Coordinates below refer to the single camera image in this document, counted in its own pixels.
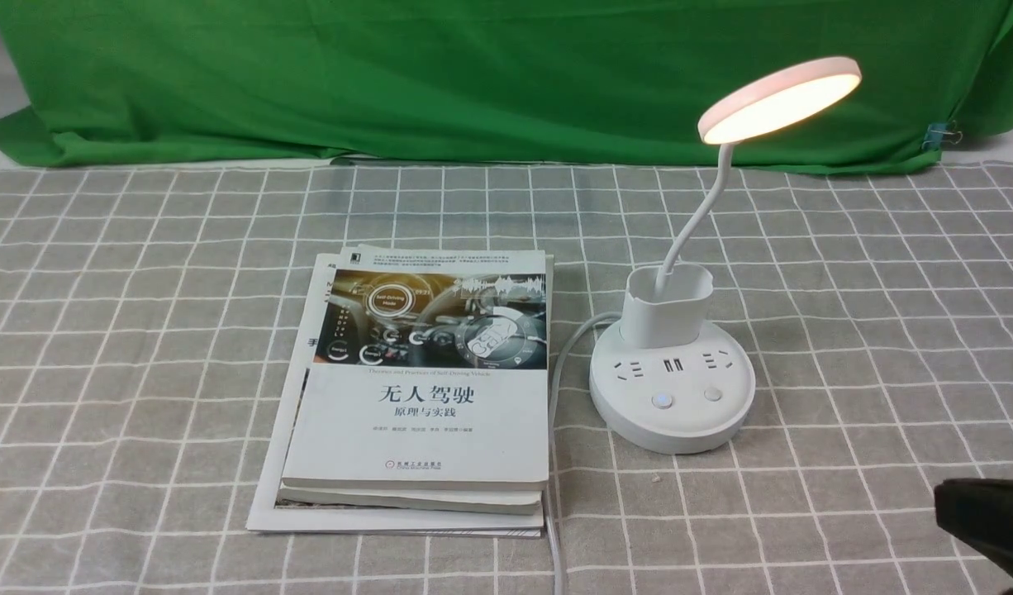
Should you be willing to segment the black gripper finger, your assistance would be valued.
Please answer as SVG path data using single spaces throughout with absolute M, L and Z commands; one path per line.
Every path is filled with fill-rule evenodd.
M 979 551 L 1013 579 L 1013 481 L 950 478 L 934 488 L 941 530 Z

